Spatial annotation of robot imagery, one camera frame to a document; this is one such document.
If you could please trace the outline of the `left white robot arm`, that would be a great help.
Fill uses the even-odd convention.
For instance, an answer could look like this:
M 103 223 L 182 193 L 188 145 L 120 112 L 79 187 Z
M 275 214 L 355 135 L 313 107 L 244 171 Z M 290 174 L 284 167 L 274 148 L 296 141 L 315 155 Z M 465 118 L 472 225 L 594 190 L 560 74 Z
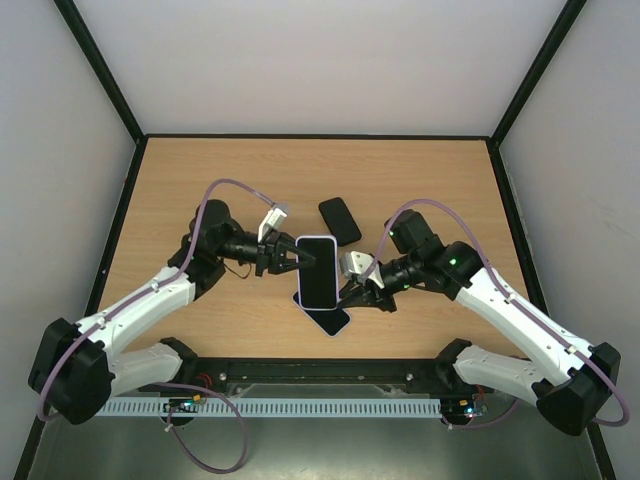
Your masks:
M 279 205 L 271 205 L 252 233 L 232 218 L 225 202 L 205 200 L 178 251 L 149 281 L 93 315 L 49 324 L 28 377 L 39 395 L 38 418 L 50 420 L 45 410 L 52 407 L 78 425 L 113 396 L 173 379 L 183 363 L 175 349 L 164 343 L 133 353 L 125 349 L 164 317 L 209 292 L 224 276 L 226 261 L 252 264 L 256 275 L 313 267 L 315 256 L 279 231 L 285 216 Z

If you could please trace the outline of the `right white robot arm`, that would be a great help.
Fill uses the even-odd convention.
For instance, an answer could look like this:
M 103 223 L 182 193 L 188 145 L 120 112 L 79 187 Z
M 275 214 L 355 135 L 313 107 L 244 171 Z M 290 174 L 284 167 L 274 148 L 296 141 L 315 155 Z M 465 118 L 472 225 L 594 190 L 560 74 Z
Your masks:
M 621 356 L 614 347 L 592 345 L 558 325 L 488 266 L 479 248 L 461 241 L 444 245 L 419 212 L 404 210 L 385 228 L 399 257 L 381 263 L 364 252 L 345 253 L 339 261 L 347 279 L 341 307 L 392 313 L 401 291 L 442 294 L 484 318 L 525 355 L 494 354 L 455 339 L 435 360 L 443 389 L 479 385 L 504 392 L 535 406 L 571 436 L 595 421 L 617 382 Z

